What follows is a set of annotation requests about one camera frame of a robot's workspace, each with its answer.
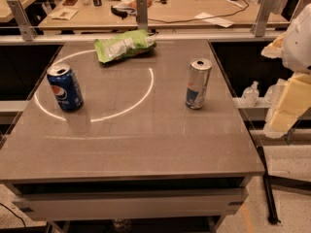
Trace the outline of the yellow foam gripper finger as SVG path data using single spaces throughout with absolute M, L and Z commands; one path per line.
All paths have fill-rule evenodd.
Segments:
M 311 76 L 294 73 L 274 87 L 272 103 L 265 118 L 263 133 L 268 138 L 287 134 L 297 120 L 311 107 Z
M 272 43 L 264 47 L 261 51 L 261 55 L 267 58 L 281 58 L 285 35 L 286 33 L 282 33 Z

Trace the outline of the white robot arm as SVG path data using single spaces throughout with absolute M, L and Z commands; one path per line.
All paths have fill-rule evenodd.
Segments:
M 279 80 L 273 88 L 263 132 L 276 139 L 287 134 L 311 107 L 311 4 L 261 54 L 281 58 L 283 66 L 294 72 L 286 81 Z

